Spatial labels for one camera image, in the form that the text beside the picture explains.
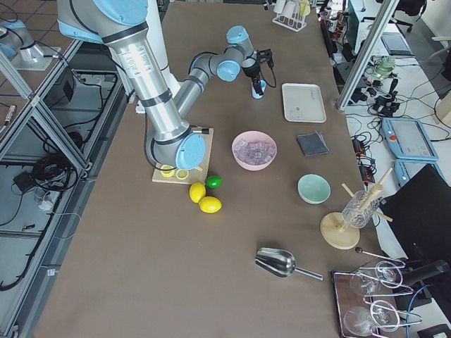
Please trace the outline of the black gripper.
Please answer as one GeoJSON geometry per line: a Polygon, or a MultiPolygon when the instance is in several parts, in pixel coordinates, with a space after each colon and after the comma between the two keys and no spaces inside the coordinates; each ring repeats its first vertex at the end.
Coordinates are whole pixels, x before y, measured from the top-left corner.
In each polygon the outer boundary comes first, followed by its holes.
{"type": "Polygon", "coordinates": [[[244,62],[242,69],[247,77],[252,81],[252,94],[257,95],[257,90],[259,88],[259,81],[261,92],[263,94],[266,90],[266,81],[261,73],[261,64],[267,63],[270,68],[271,74],[274,75],[273,67],[273,53],[270,49],[264,49],[255,51],[251,56],[247,57],[244,62]]]}

